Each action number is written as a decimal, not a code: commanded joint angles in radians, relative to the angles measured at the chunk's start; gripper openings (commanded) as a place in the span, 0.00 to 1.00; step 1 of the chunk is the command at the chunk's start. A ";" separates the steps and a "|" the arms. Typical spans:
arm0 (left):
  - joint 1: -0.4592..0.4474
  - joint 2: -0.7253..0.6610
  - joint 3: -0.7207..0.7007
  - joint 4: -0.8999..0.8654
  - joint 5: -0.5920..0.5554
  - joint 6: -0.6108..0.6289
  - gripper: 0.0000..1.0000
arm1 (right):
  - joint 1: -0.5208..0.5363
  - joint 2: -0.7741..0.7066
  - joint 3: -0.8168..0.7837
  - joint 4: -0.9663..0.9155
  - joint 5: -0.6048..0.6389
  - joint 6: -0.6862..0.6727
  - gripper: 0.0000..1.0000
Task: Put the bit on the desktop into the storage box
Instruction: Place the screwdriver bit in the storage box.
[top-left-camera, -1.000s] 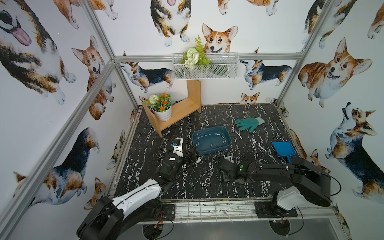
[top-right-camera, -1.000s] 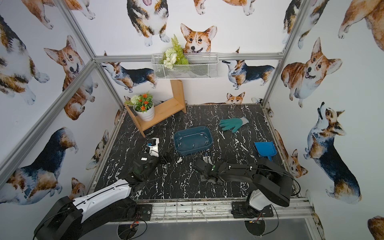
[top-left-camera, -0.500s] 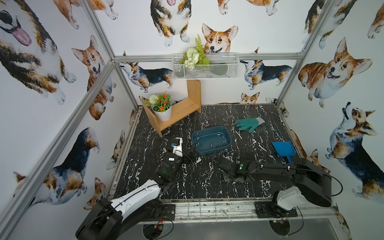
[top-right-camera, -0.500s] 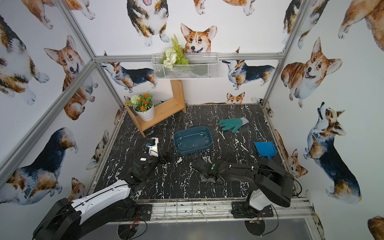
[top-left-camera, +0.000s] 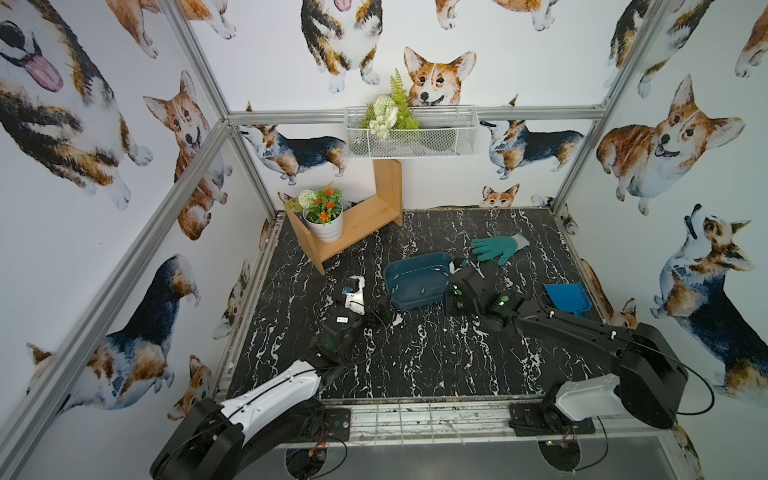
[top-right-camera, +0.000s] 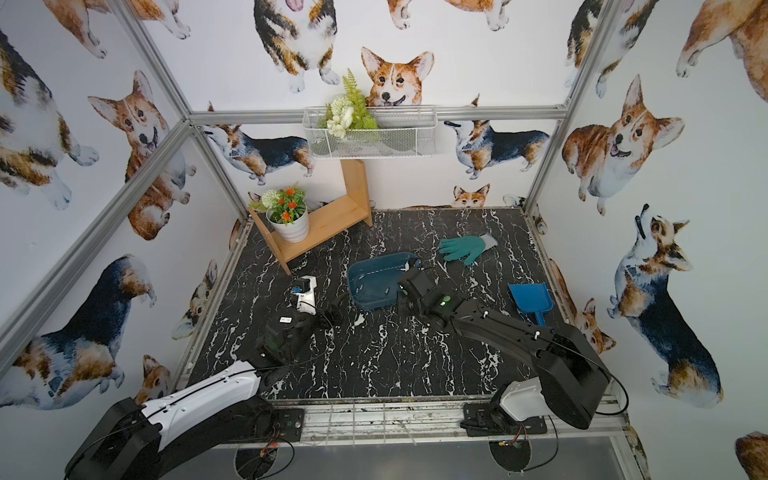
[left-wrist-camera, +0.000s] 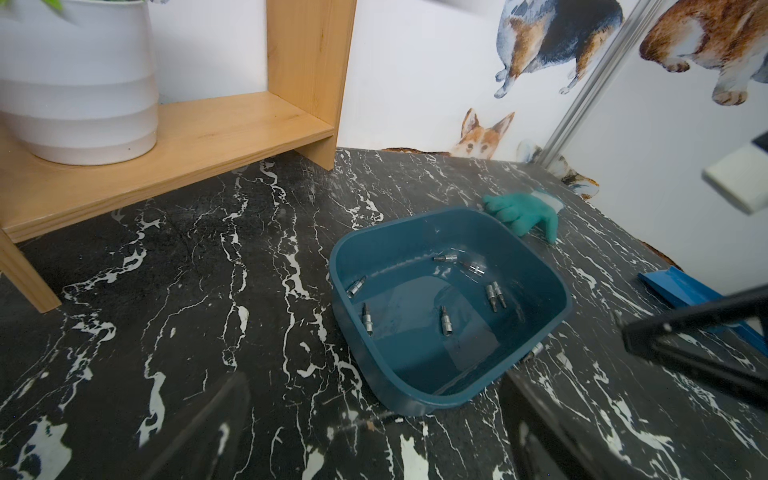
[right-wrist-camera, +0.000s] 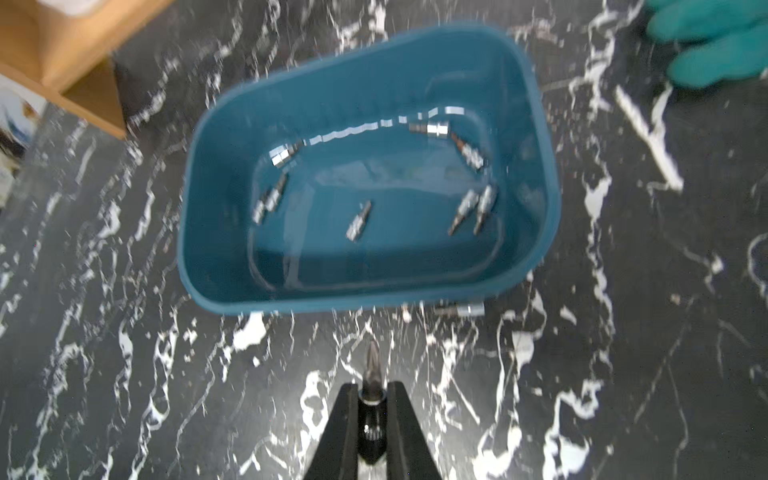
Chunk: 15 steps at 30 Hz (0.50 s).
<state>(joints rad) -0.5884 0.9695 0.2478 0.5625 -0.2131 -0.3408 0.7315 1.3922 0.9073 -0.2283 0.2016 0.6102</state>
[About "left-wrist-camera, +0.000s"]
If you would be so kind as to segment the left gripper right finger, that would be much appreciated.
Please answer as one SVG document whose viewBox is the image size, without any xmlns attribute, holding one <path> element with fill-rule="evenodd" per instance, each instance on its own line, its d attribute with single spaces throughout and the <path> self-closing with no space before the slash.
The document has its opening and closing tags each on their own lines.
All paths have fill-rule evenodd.
<svg viewBox="0 0 768 480">
<path fill-rule="evenodd" d="M 507 371 L 499 402 L 520 479 L 598 479 L 600 465 L 577 425 L 560 417 L 521 376 Z"/>
</svg>

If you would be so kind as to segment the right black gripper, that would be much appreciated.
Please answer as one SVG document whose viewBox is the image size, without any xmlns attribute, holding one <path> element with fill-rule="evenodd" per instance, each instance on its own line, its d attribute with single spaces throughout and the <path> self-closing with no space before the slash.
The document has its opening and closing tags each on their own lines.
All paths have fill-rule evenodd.
<svg viewBox="0 0 768 480">
<path fill-rule="evenodd" d="M 767 287 L 755 287 L 707 303 L 622 320 L 627 353 L 681 374 L 756 409 L 767 409 L 767 376 L 713 353 L 713 328 L 756 319 L 767 326 Z"/>
</svg>

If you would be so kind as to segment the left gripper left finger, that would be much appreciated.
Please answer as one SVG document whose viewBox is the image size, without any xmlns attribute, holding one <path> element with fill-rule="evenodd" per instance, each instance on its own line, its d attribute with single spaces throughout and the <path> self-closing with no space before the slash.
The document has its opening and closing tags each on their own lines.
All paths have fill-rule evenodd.
<svg viewBox="0 0 768 480">
<path fill-rule="evenodd" d="M 222 378 L 140 448 L 139 479 L 230 479 L 250 390 L 244 374 Z"/>
</svg>

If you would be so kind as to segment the silver socket bit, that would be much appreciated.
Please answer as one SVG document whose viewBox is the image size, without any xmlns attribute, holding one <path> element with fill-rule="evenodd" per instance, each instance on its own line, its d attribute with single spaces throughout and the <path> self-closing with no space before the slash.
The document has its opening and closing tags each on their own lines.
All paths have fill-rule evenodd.
<svg viewBox="0 0 768 480">
<path fill-rule="evenodd" d="M 372 313 L 370 306 L 367 303 L 363 304 L 362 308 L 362 320 L 365 327 L 366 332 L 369 335 L 372 335 L 374 332 L 374 323 L 372 319 Z"/>
<path fill-rule="evenodd" d="M 440 322 L 443 335 L 446 337 L 451 336 L 453 334 L 453 326 L 445 306 L 440 307 Z"/>
<path fill-rule="evenodd" d="M 501 306 L 502 306 L 504 309 L 506 309 L 506 308 L 507 308 L 507 303 L 506 303 L 506 300 L 505 300 L 505 298 L 504 298 L 503 292 L 502 292 L 502 290 L 501 290 L 501 288 L 500 288 L 499 284 L 498 284 L 496 281 L 493 281 L 493 282 L 491 283 L 491 287 L 492 287 L 492 288 L 493 288 L 493 290 L 494 290 L 494 293 L 495 293 L 495 297 L 497 298 L 498 302 L 501 304 Z"/>
<path fill-rule="evenodd" d="M 488 299 L 488 302 L 490 304 L 491 310 L 496 313 L 498 311 L 498 302 L 497 302 L 497 295 L 496 291 L 492 284 L 487 284 L 485 286 L 485 292 L 486 297 Z"/>
</svg>

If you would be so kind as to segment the teal plastic storage box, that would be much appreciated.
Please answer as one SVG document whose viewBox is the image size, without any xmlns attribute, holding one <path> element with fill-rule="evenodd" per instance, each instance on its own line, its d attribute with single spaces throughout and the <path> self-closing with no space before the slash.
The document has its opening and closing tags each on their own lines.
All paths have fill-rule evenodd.
<svg viewBox="0 0 768 480">
<path fill-rule="evenodd" d="M 455 263 L 436 262 L 455 253 Z M 482 266 L 485 275 L 459 262 Z M 571 313 L 571 293 L 544 259 L 495 218 L 451 207 L 344 236 L 329 260 L 332 309 L 359 369 L 390 411 L 421 416 L 461 406 L 541 343 Z M 346 290 L 366 276 L 361 290 Z M 507 308 L 494 313 L 496 281 Z M 370 306 L 374 332 L 362 320 Z M 453 334 L 444 336 L 440 307 Z"/>
</svg>

